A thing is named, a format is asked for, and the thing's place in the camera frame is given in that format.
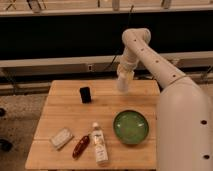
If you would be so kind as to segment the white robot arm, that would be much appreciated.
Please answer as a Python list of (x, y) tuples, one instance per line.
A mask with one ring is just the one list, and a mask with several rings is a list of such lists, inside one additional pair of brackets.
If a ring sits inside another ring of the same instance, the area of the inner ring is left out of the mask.
[(156, 106), (157, 171), (213, 171), (211, 99), (189, 76), (150, 48), (150, 39), (147, 28), (122, 33), (118, 90), (129, 89), (134, 69), (143, 63), (162, 87)]

